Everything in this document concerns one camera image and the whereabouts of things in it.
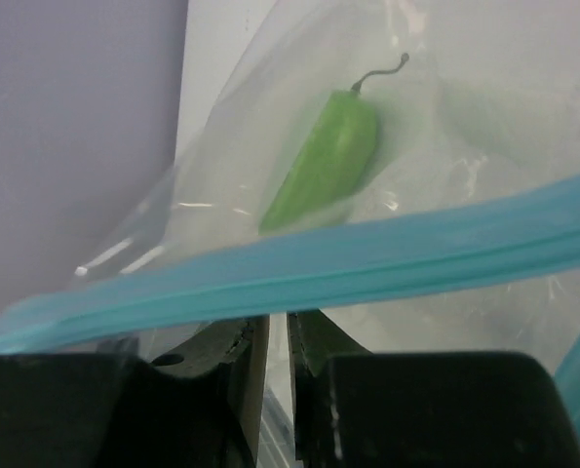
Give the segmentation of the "clear zip top bag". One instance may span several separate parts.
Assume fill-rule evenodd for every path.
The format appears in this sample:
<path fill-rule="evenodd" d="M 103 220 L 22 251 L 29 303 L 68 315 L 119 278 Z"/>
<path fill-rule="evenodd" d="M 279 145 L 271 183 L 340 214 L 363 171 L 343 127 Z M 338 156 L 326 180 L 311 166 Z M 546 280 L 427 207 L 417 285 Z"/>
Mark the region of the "clear zip top bag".
<path fill-rule="evenodd" d="M 378 143 L 357 190 L 258 225 L 329 95 Z M 319 308 L 371 350 L 506 349 L 580 435 L 580 1 L 278 1 L 205 127 L 65 292 L 10 306 L 0 355 Z"/>

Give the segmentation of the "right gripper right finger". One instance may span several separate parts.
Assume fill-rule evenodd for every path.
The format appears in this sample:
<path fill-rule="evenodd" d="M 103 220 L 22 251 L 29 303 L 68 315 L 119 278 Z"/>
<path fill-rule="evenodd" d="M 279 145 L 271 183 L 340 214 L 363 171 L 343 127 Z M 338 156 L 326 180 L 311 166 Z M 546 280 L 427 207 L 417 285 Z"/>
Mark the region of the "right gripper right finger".
<path fill-rule="evenodd" d="M 320 310 L 287 327 L 306 467 L 580 467 L 559 392 L 528 355 L 373 353 Z"/>

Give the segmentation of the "fake green pepper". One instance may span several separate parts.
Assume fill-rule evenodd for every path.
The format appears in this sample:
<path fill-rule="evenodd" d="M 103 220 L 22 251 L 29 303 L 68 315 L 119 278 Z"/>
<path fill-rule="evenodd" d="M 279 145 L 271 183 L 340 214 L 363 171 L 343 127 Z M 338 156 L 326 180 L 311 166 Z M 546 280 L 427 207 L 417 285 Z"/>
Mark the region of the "fake green pepper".
<path fill-rule="evenodd" d="M 363 84 L 398 73 L 408 61 L 404 52 L 396 67 L 371 70 L 350 88 L 331 92 L 259 222 L 261 234 L 289 228 L 357 190 L 378 143 L 378 113 L 361 97 Z"/>

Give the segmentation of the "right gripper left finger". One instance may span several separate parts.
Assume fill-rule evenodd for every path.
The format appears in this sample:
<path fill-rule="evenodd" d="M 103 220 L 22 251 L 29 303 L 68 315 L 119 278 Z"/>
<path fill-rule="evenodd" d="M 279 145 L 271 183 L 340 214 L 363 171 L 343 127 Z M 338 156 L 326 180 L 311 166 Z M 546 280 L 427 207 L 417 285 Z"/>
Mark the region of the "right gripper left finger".
<path fill-rule="evenodd" d="M 0 355 L 0 467 L 252 467 L 267 317 L 213 323 L 147 361 Z"/>

